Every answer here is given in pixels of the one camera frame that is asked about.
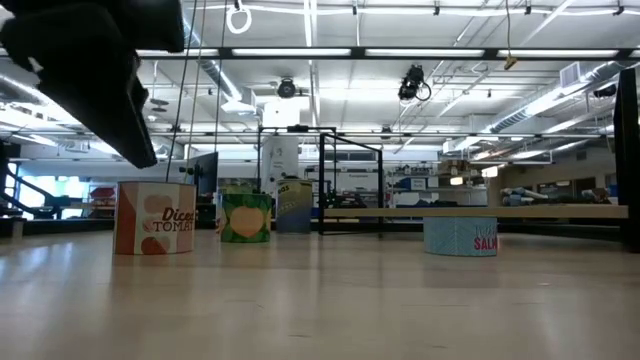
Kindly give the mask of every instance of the cylindrical container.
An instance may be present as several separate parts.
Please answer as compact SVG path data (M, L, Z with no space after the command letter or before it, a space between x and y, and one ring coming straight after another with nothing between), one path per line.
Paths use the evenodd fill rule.
M24 230L24 223L27 219L24 218L11 218L11 241L12 242L20 242L22 241L22 232Z
M496 256L497 226L496 218L424 218L424 248L438 255Z
M195 218L193 185L120 182L114 253L161 255L192 251Z
M218 232L222 242L268 242L271 236L271 196L224 194L221 198Z
M276 226L278 233L308 234L311 231L313 195L309 180L278 181Z

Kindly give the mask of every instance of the ceiling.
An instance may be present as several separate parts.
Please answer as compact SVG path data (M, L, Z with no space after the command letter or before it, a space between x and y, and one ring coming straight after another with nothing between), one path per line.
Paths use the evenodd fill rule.
M313 6L313 0L243 1L243 6L262 6L269 11L253 8L251 26L242 34L233 34L224 26L225 11L220 7L225 5L225 1L183 1L183 9L185 18L195 19L193 28L200 33L203 45L211 47L504 47L507 44L507 17L485 16L488 11L504 9L505 2L501 0L441 0L439 6L442 13L439 16L416 15L418 10L433 11L434 1L359 0L360 13L354 16L350 12L352 0L317 0L319 15L317 19L309 17L311 26L308 27L305 26L305 15L282 13L300 12L305 8L306 1ZM509 1L513 12L510 16L510 43L513 47L625 48L640 44L640 17L637 15L640 14L640 5L634 6L633 1L621 1L625 13L619 16L610 13L617 7L617 1L611 0L531 0L530 3L535 10L551 13L563 4L569 5L558 12L559 16L552 17L535 12L523 15L521 12L525 1ZM213 9L202 10L205 4ZM386 14L363 13L364 9ZM349 13L326 15L330 10L348 10ZM400 11L405 14L389 14ZM447 11L459 11L465 15L447 14ZM602 14L576 16L577 13ZM242 25L242 17L242 14L234 15L236 27ZM179 101L185 64L185 91ZM405 108L400 104L397 92L400 79L412 64L423 67L433 95L426 102ZM255 92L258 106L278 101L273 84L279 83L283 77L292 77L305 94L295 100L296 106L301 106L302 124L312 125L314 120L307 95L312 87L310 74L313 71L316 74L314 81L317 82L314 90L319 97L317 125L357 132L379 131L383 125L402 132L470 132L479 131L497 114L556 83L559 70L569 64L563 61L521 61L508 71L503 69L503 62L496 61L316 60L310 66L307 60L224 60L219 65L237 88L247 87ZM0 61L0 73L27 86L37 83L35 76L6 59ZM255 131L259 116L240 116L219 110L217 87L196 61L159 60L156 63L145 60L138 75L149 89L150 97L169 102L165 107L167 111L163 113L152 111L156 106L150 102L145 105L145 114L152 115L148 117L151 132L168 131L176 119L179 119L184 131L189 131L193 120L194 131L210 132L216 129L215 122L219 118L219 142L255 142L255 135L224 136L223 132L230 130ZM591 96L587 106L586 99L584 94L576 95L538 114L537 118L527 120L530 124L520 131L544 132L550 126L586 113L587 109L593 112L594 109L606 108L611 100ZM50 130L52 126L63 130L81 128L73 119L65 119L64 116L57 116L56 119L64 121L54 122L54 125L51 122L34 121L22 130ZM597 120L587 119L566 130L593 131L607 121L611 121L609 114ZM19 138L10 140L24 143ZM446 140L416 138L411 145L441 145ZM178 137L181 144L188 141L186 136ZM211 143L213 139L196 136L191 141L204 144ZM370 143L381 140L367 138L360 141ZM394 138L392 141L401 144L407 139ZM499 145L490 142L482 144L490 147Z

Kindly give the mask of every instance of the hanging cable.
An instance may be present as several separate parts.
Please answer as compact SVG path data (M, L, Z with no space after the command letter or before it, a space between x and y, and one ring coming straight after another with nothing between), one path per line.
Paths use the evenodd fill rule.
M509 10L509 0L505 0L505 10L507 11L507 60L504 69L509 70L518 62L518 59L511 56L511 10Z
M270 13L278 13L278 14L289 14L289 15L305 15L306 12L301 9L291 9L291 8L282 8L282 7L270 7L270 6L262 6L262 5L242 5L243 11L235 11L235 7L233 5L225 6L225 5L209 5L206 9L203 7L191 7L191 9L197 10L225 10L229 9L232 12L248 12L249 10L253 11L261 11L261 12L270 12ZM423 16L423 15L434 15L436 12L435 7L373 7L373 8L362 8L358 10L361 14L371 14L371 15L410 15L410 16ZM580 10L580 11L564 11L559 16L599 16L599 15L612 15L616 12L620 11L618 6L597 6L590 7L589 9ZM530 14L542 14L549 15L553 12L553 8L549 9L546 7L543 8L533 8L529 9L525 7L523 9L512 9L510 10L511 14L514 15L530 15ZM318 16L335 16L335 15L346 15L352 14L353 9L323 9L318 10L316 15ZM624 15L640 15L640 11L634 11L629 9L624 9L621 14ZM506 10L503 9L483 9L483 10L473 10L473 9L464 9L464 8L456 8L456 7L442 7L440 6L440 12L438 15L450 15L450 16L464 16L464 17L496 17L496 16L505 16Z
M224 5L229 6L229 0L224 0ZM222 39L220 40L220 47L224 48L224 38L226 35L225 29L227 28L227 20L229 17L225 17L222 24ZM224 60L220 59L220 73L222 73L222 62ZM220 101L222 101L222 91L220 91L220 87L218 86L218 99L216 102L216 126L215 133L213 134L213 152L218 151L218 125L220 124Z
M509 10L509 0L505 0L507 10L507 52L511 57L511 12Z
M352 0L351 9L356 17L356 46L360 46L360 14L358 14L358 0Z
M151 87L151 98L156 98L156 80L158 79L158 60L153 62L153 86Z
M194 1L194 7L198 5L198 0ZM193 15L191 16L191 23L193 24L196 20L196 12L193 11ZM191 39L193 38L193 26L191 26L191 31L189 31L189 39L187 41L187 48L185 52L188 54L189 50L191 50ZM169 182L169 173L171 171L171 158L173 157L173 150L176 146L176 138L178 137L178 129L180 128L180 109L182 108L182 92L184 91L184 82L187 78L187 65L189 65L189 57L185 56L184 58L184 66L182 68L182 79L180 80L180 93L178 94L178 109L176 111L176 122L173 125L173 136L171 138L171 149L169 150L169 161L167 163L167 174L165 175L164 181Z
M204 0L204 7L207 7L207 0ZM200 27L200 34L204 34L204 25L207 21L207 12L203 11L202 12L202 26ZM198 49L198 60L196 61L197 63L200 63L200 60L202 59L202 46L200 46L200 48ZM195 115L196 115L196 103L197 103L197 99L198 99L198 89L199 89L199 85L200 85L200 69L202 67L201 66L197 66L196 67L196 89L195 89L195 93L193 95L193 105L191 107L191 125L189 126L189 140L187 141L187 146L185 147L185 150L187 151L187 163L185 165L185 167L187 168L187 170L189 169L189 162L191 161L191 139L193 139L193 123L195 122ZM187 183L187 175L188 175L188 171L184 172L184 179L182 180L182 182L184 182L185 184Z

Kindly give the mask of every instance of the fluorescent light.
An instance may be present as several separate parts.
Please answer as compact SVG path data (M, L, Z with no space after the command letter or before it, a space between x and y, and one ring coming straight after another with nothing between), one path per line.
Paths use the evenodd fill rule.
M227 101L224 105L221 106L222 110L226 113L236 113L236 114L255 114L256 108L253 105L245 104L240 101Z
M482 159L487 158L487 157L489 157L489 156L491 156L491 152L489 152L489 151L483 151L483 152L481 152L481 153L479 153L479 154L475 155L475 156L473 157L473 160L482 160Z
M553 149L553 151L564 151L564 150L568 150L568 149L571 149L572 147L575 147L575 146L578 146L578 145L584 144L584 143L586 143L586 142L587 142L587 140L580 140L580 141L572 142L572 143L569 143L569 144L565 144L565 145L562 145L562 146L558 146L557 148Z
M366 49L366 56L481 57L482 49Z
M32 141L38 144L42 144L42 145L47 145L47 146L58 146L55 142L53 142L52 140L49 140L45 137L42 137L40 135L29 135L29 136L22 136L22 135L13 135L14 138L17 139L22 139L22 140L27 140L27 141Z
M320 98L336 101L393 102L398 103L398 89L320 89Z
M449 180L449 183L453 186L462 185L462 183L464 183L464 180L461 177L451 178L451 180Z
M234 56L349 56L351 49L297 48L297 49L232 49Z
M531 151L523 151L511 156L514 159L528 159L530 157L538 156L544 153L544 150L531 150Z
M498 167L492 166L490 168L482 169L482 177L484 178L498 177Z
M218 49L202 49L202 52L200 52L200 49L188 49L186 51L183 52L179 52L179 53L169 53L166 51L160 51L160 50L138 50L138 56L140 56L141 58L145 58L145 57L156 57L156 56L163 56L163 57L182 57L182 56L218 56Z
M560 124L557 124L557 125L554 125L554 126L548 128L547 130L543 131L542 133L543 134L551 134L551 133L554 133L554 132L562 131L562 130L565 130L565 129L568 129L568 128L572 127L573 125L575 125L575 124L577 124L579 122L580 121L578 121L578 120L567 120L567 121L561 122Z
M618 54L618 50L511 50L511 56L513 57L596 57L596 58L610 58ZM506 58L509 56L509 50L499 50L499 57Z
M477 136L467 136L464 140L462 140L456 147L453 149L454 151L460 151L468 148L469 146L477 143L482 140L481 137Z
M600 134L545 134L545 139L597 139Z
M111 154L111 155L120 155L119 152L117 152L109 144L104 143L104 142L98 142L98 141L91 142L91 147L96 149L96 150L100 150L103 153L107 153L107 154Z

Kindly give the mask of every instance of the label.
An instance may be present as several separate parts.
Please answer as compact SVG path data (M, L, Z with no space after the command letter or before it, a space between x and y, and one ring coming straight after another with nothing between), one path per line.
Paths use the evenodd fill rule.
M195 218L194 186L121 183L114 252L158 255L191 251Z
M427 181L424 178L411 179L411 190L427 190Z

